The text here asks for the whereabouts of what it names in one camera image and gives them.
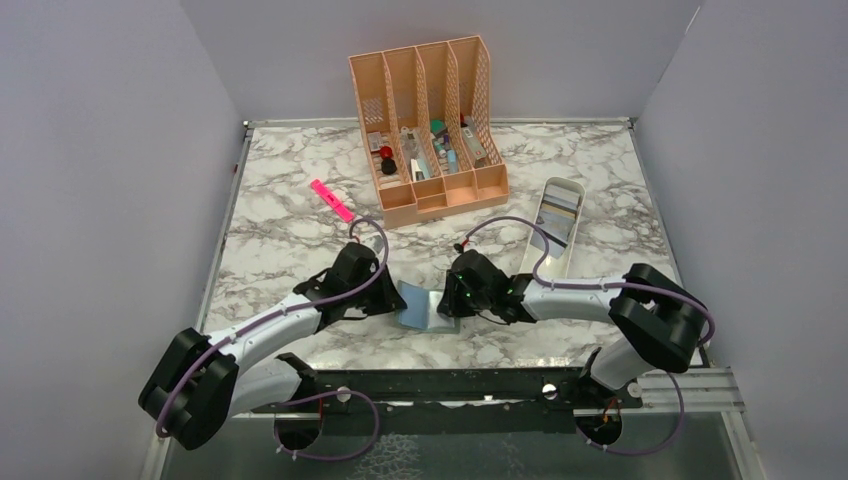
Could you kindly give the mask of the green card holder wallet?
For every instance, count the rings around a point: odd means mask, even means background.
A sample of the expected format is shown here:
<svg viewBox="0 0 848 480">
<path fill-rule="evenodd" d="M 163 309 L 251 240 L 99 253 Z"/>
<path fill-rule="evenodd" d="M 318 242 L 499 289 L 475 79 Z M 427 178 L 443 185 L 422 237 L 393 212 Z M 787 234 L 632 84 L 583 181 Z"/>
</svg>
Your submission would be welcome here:
<svg viewBox="0 0 848 480">
<path fill-rule="evenodd" d="M 406 308 L 396 314 L 399 327 L 423 333 L 456 334 L 460 332 L 460 320 L 437 311 L 442 292 L 428 290 L 399 281 L 398 293 Z"/>
</svg>

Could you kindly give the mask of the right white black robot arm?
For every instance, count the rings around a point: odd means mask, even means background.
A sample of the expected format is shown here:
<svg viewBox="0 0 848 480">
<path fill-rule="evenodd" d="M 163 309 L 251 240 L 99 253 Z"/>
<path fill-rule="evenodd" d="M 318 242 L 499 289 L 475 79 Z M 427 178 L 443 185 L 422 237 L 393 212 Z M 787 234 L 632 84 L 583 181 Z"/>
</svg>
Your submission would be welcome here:
<svg viewBox="0 0 848 480">
<path fill-rule="evenodd" d="M 619 279 L 556 282 L 535 272 L 508 276 L 476 250 L 447 270 L 437 311 L 453 318 L 488 311 L 507 324 L 571 319 L 616 326 L 621 339 L 593 353 L 576 383 L 592 407 L 652 370 L 686 372 L 710 328 L 705 306 L 648 264 L 632 265 Z"/>
</svg>

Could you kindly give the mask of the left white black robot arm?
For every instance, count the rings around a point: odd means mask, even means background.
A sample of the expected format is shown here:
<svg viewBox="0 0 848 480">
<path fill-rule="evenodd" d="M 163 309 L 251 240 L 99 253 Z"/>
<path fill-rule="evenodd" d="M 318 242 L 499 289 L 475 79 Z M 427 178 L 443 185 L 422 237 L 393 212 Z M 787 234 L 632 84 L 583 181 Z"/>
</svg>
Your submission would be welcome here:
<svg viewBox="0 0 848 480">
<path fill-rule="evenodd" d="M 350 310 L 368 318 L 406 307 L 387 265 L 369 247 L 349 242 L 330 267 L 270 309 L 210 334 L 180 331 L 138 405 L 155 420 L 158 435 L 194 450 L 235 415 L 275 402 L 294 411 L 310 405 L 315 386 L 305 377 L 307 365 L 275 358 L 280 349 L 349 319 Z"/>
</svg>

